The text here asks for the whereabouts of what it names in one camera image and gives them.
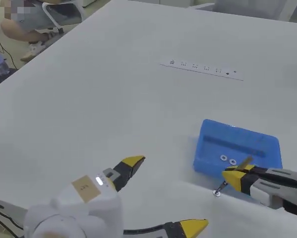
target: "white tabletop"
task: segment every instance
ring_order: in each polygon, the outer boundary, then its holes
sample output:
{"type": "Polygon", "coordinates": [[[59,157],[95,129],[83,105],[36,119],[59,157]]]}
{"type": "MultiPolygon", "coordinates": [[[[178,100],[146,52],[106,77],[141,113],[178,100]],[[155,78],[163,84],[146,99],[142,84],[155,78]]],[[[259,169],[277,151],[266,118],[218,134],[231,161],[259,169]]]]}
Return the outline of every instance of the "white tabletop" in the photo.
{"type": "Polygon", "coordinates": [[[192,168],[204,119],[276,136],[297,170],[297,24],[114,0],[0,85],[0,201],[27,209],[143,154],[121,191],[125,228],[207,218],[203,237],[297,237],[294,215],[214,198],[192,168]]]}

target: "led light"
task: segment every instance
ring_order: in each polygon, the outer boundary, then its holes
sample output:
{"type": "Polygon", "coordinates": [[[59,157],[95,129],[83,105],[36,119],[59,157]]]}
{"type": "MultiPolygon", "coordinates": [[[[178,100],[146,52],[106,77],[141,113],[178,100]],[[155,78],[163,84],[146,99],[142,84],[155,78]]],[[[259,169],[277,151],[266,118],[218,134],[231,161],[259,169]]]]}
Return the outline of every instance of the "led light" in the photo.
{"type": "Polygon", "coordinates": [[[98,182],[98,184],[99,184],[100,186],[103,185],[103,181],[100,179],[100,177],[96,177],[95,180],[98,182]]]}

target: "blue plastic tray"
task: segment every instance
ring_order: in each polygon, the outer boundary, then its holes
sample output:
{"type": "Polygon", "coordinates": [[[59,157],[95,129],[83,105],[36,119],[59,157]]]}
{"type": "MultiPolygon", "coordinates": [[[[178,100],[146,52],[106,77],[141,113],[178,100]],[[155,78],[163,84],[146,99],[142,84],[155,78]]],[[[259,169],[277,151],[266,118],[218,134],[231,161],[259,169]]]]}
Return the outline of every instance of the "blue plastic tray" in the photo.
{"type": "Polygon", "coordinates": [[[238,165],[249,155],[254,158],[251,164],[282,168],[276,137],[206,119],[200,130],[193,167],[197,172],[223,179],[222,171],[231,166],[230,159],[238,165]],[[221,155],[228,159],[222,161],[221,155]]]}

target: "electrical outlet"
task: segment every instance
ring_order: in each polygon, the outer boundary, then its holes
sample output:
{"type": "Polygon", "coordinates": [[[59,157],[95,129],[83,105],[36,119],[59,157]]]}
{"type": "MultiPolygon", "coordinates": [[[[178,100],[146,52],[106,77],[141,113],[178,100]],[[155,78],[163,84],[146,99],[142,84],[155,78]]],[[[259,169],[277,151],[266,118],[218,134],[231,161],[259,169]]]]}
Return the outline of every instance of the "electrical outlet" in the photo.
{"type": "Polygon", "coordinates": [[[171,59],[162,62],[161,65],[243,81],[241,74],[236,70],[206,66],[201,63],[191,63],[185,60],[171,59]]]}

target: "white plastic casing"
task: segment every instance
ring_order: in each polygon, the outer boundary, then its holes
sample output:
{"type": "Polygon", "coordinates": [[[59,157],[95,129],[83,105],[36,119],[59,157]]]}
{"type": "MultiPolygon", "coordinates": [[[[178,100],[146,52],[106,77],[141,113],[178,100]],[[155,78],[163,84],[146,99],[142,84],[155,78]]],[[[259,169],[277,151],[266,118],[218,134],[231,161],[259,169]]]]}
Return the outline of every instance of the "white plastic casing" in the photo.
{"type": "Polygon", "coordinates": [[[75,182],[67,186],[49,205],[29,209],[25,218],[25,238],[121,238],[122,204],[112,182],[103,173],[84,176],[88,189],[96,190],[86,199],[75,182]]]}

